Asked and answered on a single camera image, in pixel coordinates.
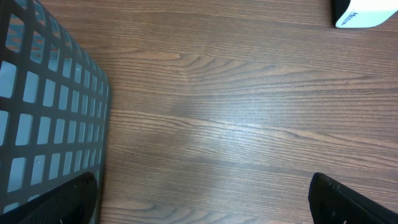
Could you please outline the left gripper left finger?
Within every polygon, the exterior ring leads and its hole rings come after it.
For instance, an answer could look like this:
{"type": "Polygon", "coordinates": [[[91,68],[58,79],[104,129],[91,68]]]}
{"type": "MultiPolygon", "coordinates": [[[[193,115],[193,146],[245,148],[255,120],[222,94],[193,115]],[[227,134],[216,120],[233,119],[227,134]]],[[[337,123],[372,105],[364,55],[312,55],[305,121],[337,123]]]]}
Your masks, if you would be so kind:
{"type": "Polygon", "coordinates": [[[98,184],[85,172],[20,207],[1,215],[1,224],[89,224],[98,184]]]}

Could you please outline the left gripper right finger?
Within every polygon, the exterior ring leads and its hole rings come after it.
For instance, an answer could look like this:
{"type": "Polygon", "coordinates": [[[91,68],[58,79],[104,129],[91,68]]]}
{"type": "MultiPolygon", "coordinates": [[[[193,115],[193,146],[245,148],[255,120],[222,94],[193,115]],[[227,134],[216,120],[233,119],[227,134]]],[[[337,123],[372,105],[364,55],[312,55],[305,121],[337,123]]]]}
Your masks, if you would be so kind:
{"type": "Polygon", "coordinates": [[[314,173],[308,191],[314,224],[397,224],[397,214],[321,173],[314,173]]]}

